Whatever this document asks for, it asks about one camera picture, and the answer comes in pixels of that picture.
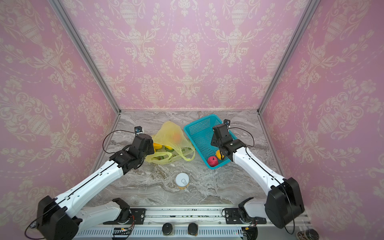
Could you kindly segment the pink dragon fruit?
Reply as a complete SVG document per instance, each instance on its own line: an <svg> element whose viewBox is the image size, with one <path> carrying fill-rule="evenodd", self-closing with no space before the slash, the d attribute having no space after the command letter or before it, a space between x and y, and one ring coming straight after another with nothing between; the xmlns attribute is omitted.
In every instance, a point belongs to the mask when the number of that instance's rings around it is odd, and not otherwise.
<svg viewBox="0 0 384 240"><path fill-rule="evenodd" d="M219 159L216 156L208 158L207 163L210 167L216 167L219 164Z"/></svg>

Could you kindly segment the yellow plastic bag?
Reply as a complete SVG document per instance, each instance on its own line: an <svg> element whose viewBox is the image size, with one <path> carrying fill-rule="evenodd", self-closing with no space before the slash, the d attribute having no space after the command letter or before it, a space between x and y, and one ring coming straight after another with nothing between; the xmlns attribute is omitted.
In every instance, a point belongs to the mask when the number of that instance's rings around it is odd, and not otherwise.
<svg viewBox="0 0 384 240"><path fill-rule="evenodd" d="M148 155L145 161L157 165L167 165L178 160L190 162L196 156L196 149L185 137L180 126L173 122L165 122L160 130L152 136L153 142L162 145L162 149ZM157 156L169 156L167 160L157 161Z"/></svg>

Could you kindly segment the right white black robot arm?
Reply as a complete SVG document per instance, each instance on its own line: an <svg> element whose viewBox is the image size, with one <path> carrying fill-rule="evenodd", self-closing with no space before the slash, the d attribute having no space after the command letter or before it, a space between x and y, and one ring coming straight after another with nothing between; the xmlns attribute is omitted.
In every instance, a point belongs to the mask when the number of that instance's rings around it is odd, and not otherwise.
<svg viewBox="0 0 384 240"><path fill-rule="evenodd" d="M282 229L305 211L299 183L294 178L284 178L259 160L249 147L233 139L229 126L213 127L211 145L219 148L221 155L242 167L264 190L267 199L265 212L277 228Z"/></svg>

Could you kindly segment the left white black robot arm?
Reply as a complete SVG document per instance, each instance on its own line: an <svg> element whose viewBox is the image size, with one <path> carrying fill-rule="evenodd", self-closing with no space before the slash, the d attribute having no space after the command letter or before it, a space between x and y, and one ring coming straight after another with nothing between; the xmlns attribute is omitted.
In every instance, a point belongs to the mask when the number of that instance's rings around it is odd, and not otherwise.
<svg viewBox="0 0 384 240"><path fill-rule="evenodd" d="M38 204L35 220L46 240L71 240L77 233L106 223L126 224L134 219L130 206L116 198L98 207L86 204L105 187L131 170L138 169L154 154L151 136L137 134L132 144L114 153L97 171L55 198L44 197Z"/></svg>

